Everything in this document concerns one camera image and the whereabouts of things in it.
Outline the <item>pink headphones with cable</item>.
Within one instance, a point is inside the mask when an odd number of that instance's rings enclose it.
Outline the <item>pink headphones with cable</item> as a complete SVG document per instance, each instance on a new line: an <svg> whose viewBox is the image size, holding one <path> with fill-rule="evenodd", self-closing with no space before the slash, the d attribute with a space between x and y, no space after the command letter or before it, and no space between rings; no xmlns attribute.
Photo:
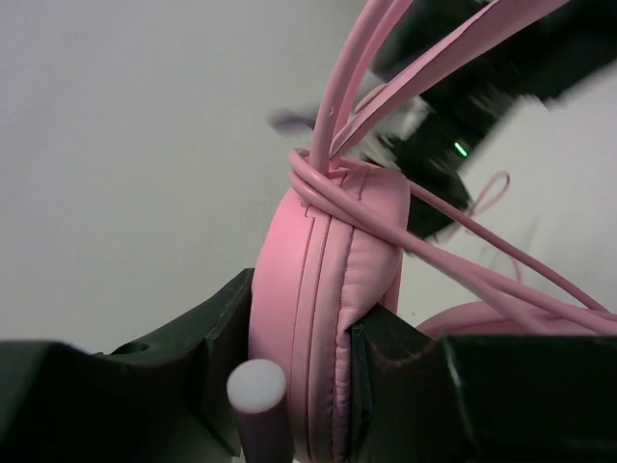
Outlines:
<svg viewBox="0 0 617 463"><path fill-rule="evenodd" d="M295 455L346 459L351 397L349 328L375 305L394 310L402 258L412 253L465 286L477 302L426 321L429 333L509 321L526 333L611 336L616 318L550 268L402 174L345 157L387 113L558 8L555 1L493 1L387 84L353 99L405 1L370 1L335 64L310 148L289 155L290 190L260 251L252 286L249 354L277 363L287 379ZM406 229L421 198L534 269L572 303L461 259Z"/></svg>

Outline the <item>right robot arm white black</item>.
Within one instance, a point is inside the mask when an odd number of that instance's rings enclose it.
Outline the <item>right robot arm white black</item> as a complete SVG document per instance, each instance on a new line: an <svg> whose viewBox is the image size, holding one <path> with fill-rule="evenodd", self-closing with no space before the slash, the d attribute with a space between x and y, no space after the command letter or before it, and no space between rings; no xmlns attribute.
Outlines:
<svg viewBox="0 0 617 463"><path fill-rule="evenodd" d="M569 1L421 93L426 111L414 128L405 128L397 111L378 124L377 134L408 178L456 205L469 202L458 178L466 165L508 171L517 201L559 219L549 263L593 293L614 296L616 232L596 224L597 194L583 187L611 179L610 164L550 149L540 132L526 133L503 154L477 150L518 100L554 103L615 58L615 3Z"/></svg>

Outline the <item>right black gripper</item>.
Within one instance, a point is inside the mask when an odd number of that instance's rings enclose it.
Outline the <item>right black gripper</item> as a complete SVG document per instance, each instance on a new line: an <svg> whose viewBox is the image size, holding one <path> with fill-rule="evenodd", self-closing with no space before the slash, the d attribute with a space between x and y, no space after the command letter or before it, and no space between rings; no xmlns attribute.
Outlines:
<svg viewBox="0 0 617 463"><path fill-rule="evenodd" d="M371 70L390 81L491 1L414 1ZM409 134L377 129L379 155L461 211L471 199L458 170L517 99L557 100L616 60L616 1L569 1L420 94L426 115ZM412 195L407 230L435 236L453 220Z"/></svg>

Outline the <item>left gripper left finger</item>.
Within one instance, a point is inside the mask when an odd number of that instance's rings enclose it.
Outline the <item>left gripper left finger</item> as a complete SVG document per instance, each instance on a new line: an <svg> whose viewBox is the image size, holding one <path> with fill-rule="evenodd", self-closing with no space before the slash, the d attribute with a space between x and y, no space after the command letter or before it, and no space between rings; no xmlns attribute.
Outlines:
<svg viewBox="0 0 617 463"><path fill-rule="evenodd" d="M1 344L5 462L229 462L226 392L247 357L253 270L109 354L51 340Z"/></svg>

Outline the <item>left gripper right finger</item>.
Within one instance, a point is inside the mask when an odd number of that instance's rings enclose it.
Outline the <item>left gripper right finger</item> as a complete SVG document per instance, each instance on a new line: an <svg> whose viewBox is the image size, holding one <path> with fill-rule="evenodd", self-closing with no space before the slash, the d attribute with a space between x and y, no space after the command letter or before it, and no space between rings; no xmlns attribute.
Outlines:
<svg viewBox="0 0 617 463"><path fill-rule="evenodd" d="M616 341L430 340L384 308L350 331L353 462L612 462Z"/></svg>

